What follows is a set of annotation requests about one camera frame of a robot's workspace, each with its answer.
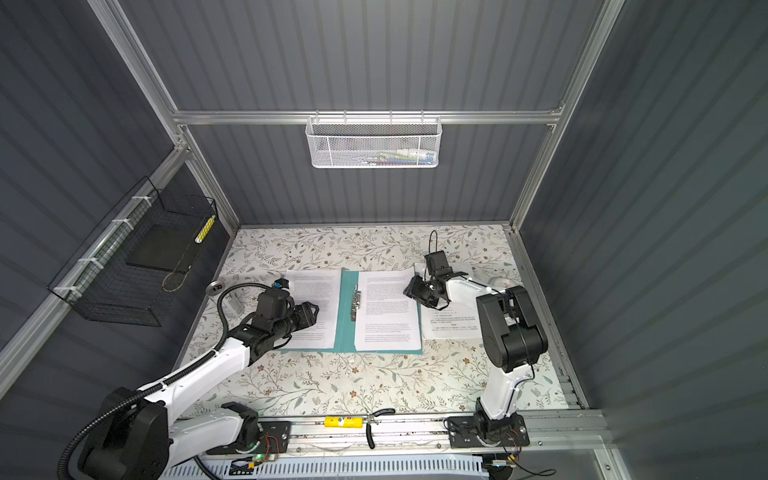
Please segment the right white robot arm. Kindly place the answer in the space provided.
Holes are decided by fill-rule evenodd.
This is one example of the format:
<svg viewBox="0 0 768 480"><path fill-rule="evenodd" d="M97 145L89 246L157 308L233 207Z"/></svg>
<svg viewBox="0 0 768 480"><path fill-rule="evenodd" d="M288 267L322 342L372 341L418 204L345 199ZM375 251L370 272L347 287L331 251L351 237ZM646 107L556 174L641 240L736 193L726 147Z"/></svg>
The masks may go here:
<svg viewBox="0 0 768 480"><path fill-rule="evenodd" d="M525 288L505 290L455 271L442 250L424 256L427 274L412 277L404 294L421 306L441 311L454 304L478 315L482 345L490 368L486 387L468 424L461 416L444 420L454 448L530 444L516 395L535 378L534 365L548 350L548 339Z"/></svg>

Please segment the Chinese title paper sheet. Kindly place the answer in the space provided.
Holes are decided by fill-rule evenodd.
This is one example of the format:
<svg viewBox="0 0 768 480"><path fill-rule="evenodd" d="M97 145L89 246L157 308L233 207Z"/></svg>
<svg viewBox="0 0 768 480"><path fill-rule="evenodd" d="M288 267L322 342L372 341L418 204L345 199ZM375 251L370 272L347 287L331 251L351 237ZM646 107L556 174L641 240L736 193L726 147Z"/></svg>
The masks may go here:
<svg viewBox="0 0 768 480"><path fill-rule="evenodd" d="M482 337L474 291L460 291L459 301L443 310L419 306L422 336L425 340L464 340Z"/></svg>

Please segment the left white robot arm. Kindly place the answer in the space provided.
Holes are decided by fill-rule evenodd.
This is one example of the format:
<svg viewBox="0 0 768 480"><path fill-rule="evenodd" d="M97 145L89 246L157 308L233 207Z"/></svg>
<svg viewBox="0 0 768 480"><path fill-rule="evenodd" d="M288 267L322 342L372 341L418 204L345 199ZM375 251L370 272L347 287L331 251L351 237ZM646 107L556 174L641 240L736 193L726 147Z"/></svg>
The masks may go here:
<svg viewBox="0 0 768 480"><path fill-rule="evenodd" d="M243 404L226 402L210 414L182 416L215 386L316 324L319 306L296 302L288 280L257 287L261 292L255 311L235 327L230 326L223 304L239 287L219 294L216 308L223 331L206 353L146 386L119 388L106 397L97 417L65 447L58 478L81 473L90 479L158 479L187 461L213 478L200 458L209 450L223 447L259 462L279 455L279 438L264 432L258 413Z"/></svg>

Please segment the teal file folder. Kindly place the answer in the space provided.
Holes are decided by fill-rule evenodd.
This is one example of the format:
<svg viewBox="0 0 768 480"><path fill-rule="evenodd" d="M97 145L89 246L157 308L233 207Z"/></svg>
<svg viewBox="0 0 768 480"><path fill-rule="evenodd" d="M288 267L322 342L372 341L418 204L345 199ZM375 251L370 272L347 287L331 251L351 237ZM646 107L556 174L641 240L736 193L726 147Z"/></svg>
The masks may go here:
<svg viewBox="0 0 768 480"><path fill-rule="evenodd" d="M293 334L289 350L333 353L363 353L355 349L356 321L350 319L354 287L358 286L359 271L349 270L289 270L286 278L296 302L309 301L319 306L314 326ZM376 352L414 353L417 352Z"/></svg>

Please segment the silver folder clip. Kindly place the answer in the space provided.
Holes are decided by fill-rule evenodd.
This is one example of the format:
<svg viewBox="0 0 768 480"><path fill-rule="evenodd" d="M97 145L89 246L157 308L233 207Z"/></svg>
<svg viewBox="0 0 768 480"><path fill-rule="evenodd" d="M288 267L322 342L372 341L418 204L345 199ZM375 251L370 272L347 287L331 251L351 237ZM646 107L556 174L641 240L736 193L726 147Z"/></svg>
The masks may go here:
<svg viewBox="0 0 768 480"><path fill-rule="evenodd" d="M351 309L350 309L350 319L352 322L355 322L357 320L357 314L360 309L360 305L361 305L361 292L358 286L355 286L353 297L352 297Z"/></svg>

